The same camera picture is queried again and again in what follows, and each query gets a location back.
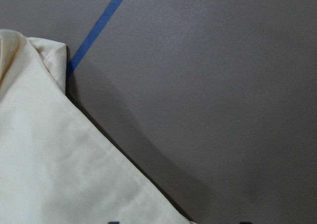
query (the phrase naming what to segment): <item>blue line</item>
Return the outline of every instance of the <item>blue line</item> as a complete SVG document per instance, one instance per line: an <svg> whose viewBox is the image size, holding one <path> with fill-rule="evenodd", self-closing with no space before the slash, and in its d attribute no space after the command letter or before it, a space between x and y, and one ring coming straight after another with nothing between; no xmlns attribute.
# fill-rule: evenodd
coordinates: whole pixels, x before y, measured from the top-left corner
<svg viewBox="0 0 317 224"><path fill-rule="evenodd" d="M98 37L100 32L103 30L103 28L106 26L106 24L109 22L110 18L114 14L114 12L117 10L119 5L122 3L123 0L111 0L107 8L104 10L100 18L97 20L83 43L80 45L78 50L76 51L73 58L70 60L70 62L67 64L67 70L66 70L66 78L68 79L70 75L74 72L75 68L78 66L80 61L84 58L85 54L89 50L89 48L94 43L95 39Z"/></svg>

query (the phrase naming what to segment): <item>blue tape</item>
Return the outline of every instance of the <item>blue tape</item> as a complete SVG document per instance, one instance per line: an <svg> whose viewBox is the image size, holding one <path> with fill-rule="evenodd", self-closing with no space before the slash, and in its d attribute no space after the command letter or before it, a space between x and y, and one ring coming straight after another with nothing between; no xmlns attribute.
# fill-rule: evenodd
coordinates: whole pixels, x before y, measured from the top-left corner
<svg viewBox="0 0 317 224"><path fill-rule="evenodd" d="M74 72L74 70L80 63L80 61L84 58L85 54L87 53L89 48L92 46L96 38L99 36L100 32L109 22L110 18L112 17L114 12L117 10L117 8L120 6L122 1L123 0L111 0L107 8L104 10L102 15L100 16L100 18L97 20L93 28L90 30L89 34L87 35L83 43L80 45L80 47L76 51L73 58L67 64L67 69L66 69L67 79Z"/></svg>

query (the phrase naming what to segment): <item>gray backdrop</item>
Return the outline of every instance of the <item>gray backdrop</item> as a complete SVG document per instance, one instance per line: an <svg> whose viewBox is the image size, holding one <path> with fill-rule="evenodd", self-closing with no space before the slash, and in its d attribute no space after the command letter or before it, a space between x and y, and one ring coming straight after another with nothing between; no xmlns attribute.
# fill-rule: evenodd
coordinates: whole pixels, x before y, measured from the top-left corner
<svg viewBox="0 0 317 224"><path fill-rule="evenodd" d="M110 0L0 0L0 28L68 45ZM124 0L68 83L201 224L317 221L317 0Z"/></svg>

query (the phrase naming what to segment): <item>fabric fold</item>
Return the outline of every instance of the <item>fabric fold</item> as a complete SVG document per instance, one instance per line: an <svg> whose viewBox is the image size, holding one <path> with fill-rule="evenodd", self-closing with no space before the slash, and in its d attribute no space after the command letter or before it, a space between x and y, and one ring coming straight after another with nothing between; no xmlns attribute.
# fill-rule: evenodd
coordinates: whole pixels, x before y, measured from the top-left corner
<svg viewBox="0 0 317 224"><path fill-rule="evenodd" d="M0 223L190 223L65 96L65 44L0 40Z"/></svg>

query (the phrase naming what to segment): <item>folded fabric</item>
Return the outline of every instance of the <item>folded fabric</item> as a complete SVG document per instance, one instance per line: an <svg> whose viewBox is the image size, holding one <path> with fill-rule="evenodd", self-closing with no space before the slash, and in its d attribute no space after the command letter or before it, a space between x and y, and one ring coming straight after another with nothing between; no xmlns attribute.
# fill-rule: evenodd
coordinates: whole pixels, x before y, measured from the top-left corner
<svg viewBox="0 0 317 224"><path fill-rule="evenodd" d="M65 67L65 44L0 30L0 223L190 223L65 96Z"/></svg>

